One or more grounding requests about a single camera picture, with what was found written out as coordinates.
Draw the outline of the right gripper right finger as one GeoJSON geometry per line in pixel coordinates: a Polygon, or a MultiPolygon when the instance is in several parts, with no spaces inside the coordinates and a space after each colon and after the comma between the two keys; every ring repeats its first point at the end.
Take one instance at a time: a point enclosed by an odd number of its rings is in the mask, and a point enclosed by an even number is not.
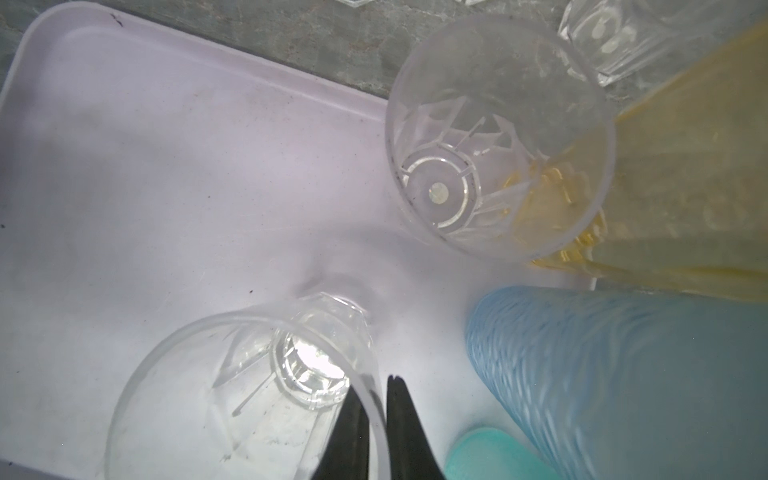
{"type": "Polygon", "coordinates": [[[389,376],[386,432],[392,478],[445,480],[436,462],[405,381],[389,376]]]}

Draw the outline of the clear glass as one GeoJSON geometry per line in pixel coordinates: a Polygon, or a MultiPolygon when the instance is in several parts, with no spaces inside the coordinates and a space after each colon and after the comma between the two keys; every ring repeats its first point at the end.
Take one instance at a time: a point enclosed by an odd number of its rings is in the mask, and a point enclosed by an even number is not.
{"type": "Polygon", "coordinates": [[[391,477],[357,302],[326,292],[195,321],[141,362],[115,408],[109,479],[312,479],[348,390],[369,419],[368,479],[391,477]]]}
{"type": "Polygon", "coordinates": [[[435,244],[528,262],[597,216],[616,158],[596,75],[552,30],[501,14],[442,27],[390,92],[385,143],[410,222],[435,244]]]}
{"type": "Polygon", "coordinates": [[[570,1],[558,35],[605,87],[685,41],[766,9],[765,1],[750,0],[570,1]]]}

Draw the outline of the yellow plastic cup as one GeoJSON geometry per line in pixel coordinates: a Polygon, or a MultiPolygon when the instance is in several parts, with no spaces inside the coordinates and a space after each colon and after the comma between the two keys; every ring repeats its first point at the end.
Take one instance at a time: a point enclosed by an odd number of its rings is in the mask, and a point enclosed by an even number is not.
{"type": "Polygon", "coordinates": [[[592,224],[538,260],[644,288],[767,298],[767,24],[624,110],[592,224]]]}

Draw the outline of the teal plastic cup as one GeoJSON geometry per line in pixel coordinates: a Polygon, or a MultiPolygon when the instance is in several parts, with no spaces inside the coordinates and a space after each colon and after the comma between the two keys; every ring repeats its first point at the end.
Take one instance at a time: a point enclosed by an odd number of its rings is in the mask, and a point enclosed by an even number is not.
{"type": "Polygon", "coordinates": [[[471,430],[449,451],[444,475],[468,480],[558,480],[557,472],[506,432],[490,427],[471,430]]]}

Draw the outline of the blue plastic cup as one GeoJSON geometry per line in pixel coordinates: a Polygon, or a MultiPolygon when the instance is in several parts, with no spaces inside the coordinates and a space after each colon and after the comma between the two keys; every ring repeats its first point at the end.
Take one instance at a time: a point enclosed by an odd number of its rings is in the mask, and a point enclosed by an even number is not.
{"type": "Polygon", "coordinates": [[[513,286],[466,327],[484,384],[564,479],[763,479],[767,308],[513,286]]]}

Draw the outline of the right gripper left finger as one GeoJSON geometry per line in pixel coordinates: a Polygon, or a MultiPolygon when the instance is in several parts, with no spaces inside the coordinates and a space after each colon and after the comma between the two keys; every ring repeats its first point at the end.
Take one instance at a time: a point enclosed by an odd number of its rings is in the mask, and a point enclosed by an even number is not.
{"type": "Polygon", "coordinates": [[[369,419],[353,387],[342,403],[313,480],[367,480],[369,419]]]}

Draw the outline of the lilac plastic tray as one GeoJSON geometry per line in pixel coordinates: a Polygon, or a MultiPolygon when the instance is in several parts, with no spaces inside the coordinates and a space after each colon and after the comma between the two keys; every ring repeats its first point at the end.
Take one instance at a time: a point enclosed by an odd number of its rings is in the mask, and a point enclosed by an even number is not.
{"type": "Polygon", "coordinates": [[[1,94],[1,475],[99,479],[141,360],[200,318],[328,279],[375,307],[434,454],[516,425],[464,349],[495,289],[590,289],[416,237],[383,99],[95,3],[41,13],[1,94]]]}

